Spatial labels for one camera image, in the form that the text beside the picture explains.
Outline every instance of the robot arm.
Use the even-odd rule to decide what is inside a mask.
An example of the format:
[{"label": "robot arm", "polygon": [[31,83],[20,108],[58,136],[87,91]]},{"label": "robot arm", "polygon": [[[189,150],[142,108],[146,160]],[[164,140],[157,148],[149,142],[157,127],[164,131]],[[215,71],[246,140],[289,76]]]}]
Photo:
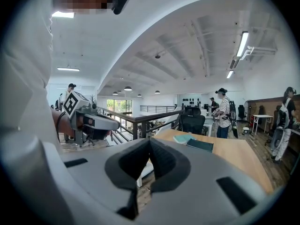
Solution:
[{"label": "robot arm", "polygon": [[[66,115],[74,130],[74,142],[80,146],[87,140],[103,140],[110,130],[117,130],[120,123],[107,116],[98,114],[97,106],[82,94],[71,91],[63,104]],[[78,117],[83,116],[83,127],[78,128]]]}]

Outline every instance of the cable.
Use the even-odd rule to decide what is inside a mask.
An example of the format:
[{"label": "cable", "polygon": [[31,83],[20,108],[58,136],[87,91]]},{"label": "cable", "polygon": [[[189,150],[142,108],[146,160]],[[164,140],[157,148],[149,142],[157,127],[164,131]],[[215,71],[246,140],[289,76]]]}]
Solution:
[{"label": "cable", "polygon": [[60,123],[60,120],[62,118],[63,115],[65,115],[66,112],[62,112],[60,114],[60,116],[58,117],[57,121],[56,121],[56,135],[57,135],[57,138],[58,138],[58,141],[60,142],[60,136],[58,135],[58,126],[59,126],[59,123]]}]

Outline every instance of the wooden desk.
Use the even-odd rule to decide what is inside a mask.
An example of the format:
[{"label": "wooden desk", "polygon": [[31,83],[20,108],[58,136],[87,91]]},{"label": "wooden desk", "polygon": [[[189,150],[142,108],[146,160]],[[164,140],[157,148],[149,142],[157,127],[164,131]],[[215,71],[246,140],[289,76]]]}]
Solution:
[{"label": "wooden desk", "polygon": [[[169,129],[159,133],[154,136],[154,138],[175,142],[173,137],[183,134],[186,133]],[[214,148],[212,152],[214,154],[241,169],[245,174],[260,184],[267,193],[273,192],[273,187],[266,171],[246,140],[192,135],[199,141],[213,143]]]}]

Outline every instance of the blue cloth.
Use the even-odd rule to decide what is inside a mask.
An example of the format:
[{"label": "blue cloth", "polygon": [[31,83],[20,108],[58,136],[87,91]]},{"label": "blue cloth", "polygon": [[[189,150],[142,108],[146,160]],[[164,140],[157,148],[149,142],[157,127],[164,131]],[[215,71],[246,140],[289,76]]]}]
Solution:
[{"label": "blue cloth", "polygon": [[229,126],[228,127],[218,127],[217,128],[217,137],[218,138],[227,138],[228,136],[228,129],[229,129]]}]

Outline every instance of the light fixture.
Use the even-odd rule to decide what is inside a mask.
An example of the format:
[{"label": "light fixture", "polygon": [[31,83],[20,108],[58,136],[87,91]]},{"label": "light fixture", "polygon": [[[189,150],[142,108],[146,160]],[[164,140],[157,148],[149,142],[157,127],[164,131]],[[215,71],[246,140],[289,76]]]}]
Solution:
[{"label": "light fixture", "polygon": [[125,91],[132,91],[132,88],[129,87],[129,86],[126,86],[126,87],[124,88],[124,90],[125,90]]},{"label": "light fixture", "polygon": [[233,74],[233,71],[229,71],[227,78],[230,78],[232,74]]},{"label": "light fixture", "polygon": [[248,39],[249,33],[248,32],[243,32],[242,33],[242,40],[240,41],[240,46],[239,46],[239,50],[238,53],[236,54],[237,57],[240,57],[244,51],[244,48],[246,46],[246,42]]},{"label": "light fixture", "polygon": [[62,13],[62,12],[55,12],[52,14],[52,17],[67,17],[67,18],[74,18],[74,13]]},{"label": "light fixture", "polygon": [[58,67],[58,70],[61,71],[73,71],[73,72],[79,72],[80,70],[77,68],[70,68],[70,67]]}]

